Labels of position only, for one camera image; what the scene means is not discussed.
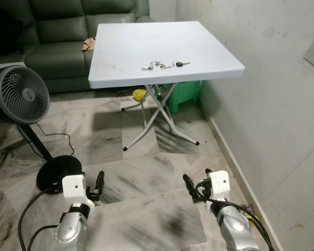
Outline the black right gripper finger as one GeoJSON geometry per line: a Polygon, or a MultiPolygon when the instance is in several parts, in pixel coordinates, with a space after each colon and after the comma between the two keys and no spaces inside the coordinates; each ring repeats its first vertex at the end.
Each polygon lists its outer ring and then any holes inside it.
{"type": "Polygon", "coordinates": [[[186,189],[188,190],[189,195],[192,199],[197,199],[197,191],[195,189],[195,186],[192,182],[192,179],[188,177],[187,174],[183,175],[183,181],[185,182],[186,189]]]}

